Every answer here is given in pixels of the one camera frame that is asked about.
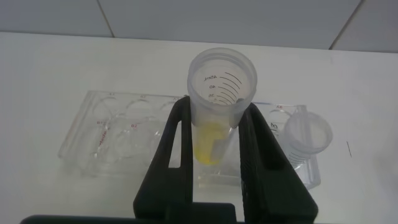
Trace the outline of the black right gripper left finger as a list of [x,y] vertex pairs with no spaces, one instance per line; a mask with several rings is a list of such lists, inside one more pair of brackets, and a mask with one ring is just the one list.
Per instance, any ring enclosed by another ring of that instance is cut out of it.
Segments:
[[[169,167],[177,126],[181,125],[180,166]],[[190,98],[177,100],[160,143],[133,202],[136,218],[163,220],[171,205],[193,202],[193,147]]]

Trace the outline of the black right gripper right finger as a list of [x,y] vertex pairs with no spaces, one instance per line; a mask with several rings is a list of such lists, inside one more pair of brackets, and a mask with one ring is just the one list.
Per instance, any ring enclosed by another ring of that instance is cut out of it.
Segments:
[[315,221],[317,204],[253,103],[239,122],[239,153],[246,223]]

